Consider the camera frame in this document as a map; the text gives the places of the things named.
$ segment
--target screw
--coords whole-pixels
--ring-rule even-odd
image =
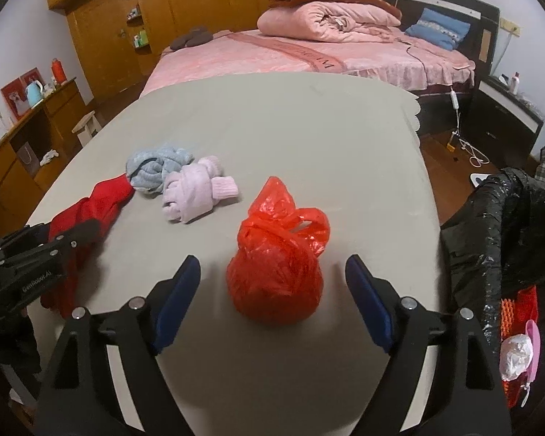
[[[418,302],[410,296],[405,296],[404,298],[401,299],[401,305],[406,310],[413,310],[414,308],[418,306]]]
[[[140,308],[143,308],[145,305],[145,298],[142,296],[135,296],[131,300],[129,300],[129,308],[132,310],[139,310]]]
[[[472,313],[470,308],[461,308],[460,316],[465,320],[472,320],[474,318],[474,313]]]
[[[71,316],[73,316],[74,319],[80,320],[85,316],[85,309],[82,306],[78,306],[73,310],[73,313],[71,313]]]

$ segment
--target bed frame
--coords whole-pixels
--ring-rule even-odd
[[[415,24],[424,8],[470,23],[468,35],[460,43],[458,51],[474,61],[475,86],[478,89],[481,80],[491,73],[491,65],[496,47],[500,10],[479,0],[385,0],[402,12],[401,27],[405,31]],[[472,100],[471,93],[459,94],[463,115],[468,111]],[[456,125],[456,115],[447,93],[420,96],[421,112],[419,134],[434,134],[452,129]]]

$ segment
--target electric kettle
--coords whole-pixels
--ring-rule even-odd
[[[42,100],[42,90],[44,90],[44,87],[38,80],[33,81],[32,84],[26,87],[26,97],[32,108]]]

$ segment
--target wooden stool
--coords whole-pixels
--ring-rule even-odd
[[[101,130],[101,125],[94,115],[94,112],[90,112],[83,116],[82,120],[77,123],[77,126],[73,128],[73,132],[77,134],[81,146],[87,146],[87,143],[93,139],[93,135],[97,134]]]

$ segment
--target blue pillow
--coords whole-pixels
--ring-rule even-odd
[[[410,26],[405,33],[419,37],[442,49],[453,51],[470,31],[470,24],[455,20],[444,14],[424,8],[420,20]]]

